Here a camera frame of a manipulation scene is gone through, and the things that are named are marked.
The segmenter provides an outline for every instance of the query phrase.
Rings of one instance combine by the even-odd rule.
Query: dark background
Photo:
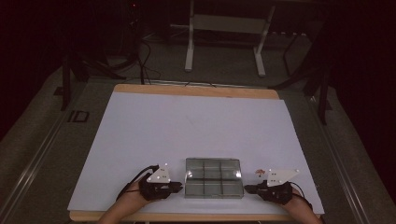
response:
[[[28,106],[48,75],[61,65],[67,52],[63,37],[71,40],[68,44],[73,48],[95,49],[97,54],[103,51],[103,45],[112,48],[111,43],[109,46],[102,39],[106,36],[104,33],[116,33],[123,28],[120,25],[109,31],[104,24],[124,24],[127,19],[114,2],[117,1],[2,1],[0,139]],[[144,2],[145,19],[163,36],[167,36],[169,29],[166,25],[170,22],[188,23],[188,1]],[[254,6],[246,7],[244,10],[238,8],[238,13],[243,15],[246,10],[255,11]],[[336,88],[340,102],[394,202],[395,12],[396,5],[391,1],[346,1],[330,17],[322,38],[316,43],[319,51],[331,55],[329,62],[334,65],[331,85]],[[282,18],[294,16],[296,13],[275,15],[272,29],[292,30],[293,25],[287,25]]]

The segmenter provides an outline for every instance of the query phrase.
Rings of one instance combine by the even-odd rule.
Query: square tray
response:
[[[237,159],[187,158],[186,198],[242,198],[244,188]]]

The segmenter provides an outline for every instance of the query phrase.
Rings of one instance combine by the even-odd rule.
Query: black curtain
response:
[[[332,70],[332,85],[394,202],[395,12],[391,1],[349,0],[328,38],[330,45],[342,41],[338,42],[342,53]]]

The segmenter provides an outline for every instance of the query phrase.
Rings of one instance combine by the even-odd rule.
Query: metal frame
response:
[[[260,43],[257,47],[253,48],[254,58],[257,65],[259,77],[265,77],[264,64],[262,62],[262,47],[265,38],[268,35],[268,30],[271,25],[271,20],[275,12],[275,6],[267,15],[266,20],[260,19],[247,19],[236,17],[222,17],[222,16],[209,16],[202,14],[194,14],[194,0],[190,0],[190,25],[189,25],[189,45],[187,48],[186,65],[184,67],[186,72],[192,71],[192,61],[194,56],[194,29],[199,30],[215,30],[225,32],[238,32],[249,34],[260,34],[262,36]]]

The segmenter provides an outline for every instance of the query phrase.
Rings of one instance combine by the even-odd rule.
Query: wooden table edge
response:
[[[104,212],[70,211],[73,221],[97,221]],[[194,222],[194,221],[287,221],[293,220],[289,215],[272,214],[182,214],[182,213],[135,213],[123,221],[144,222]]]
[[[115,92],[168,94],[186,96],[213,96],[213,97],[237,97],[252,99],[275,99],[279,96],[274,90],[228,88],[228,87],[197,87],[197,86],[169,86],[169,85],[135,85],[118,84]]]

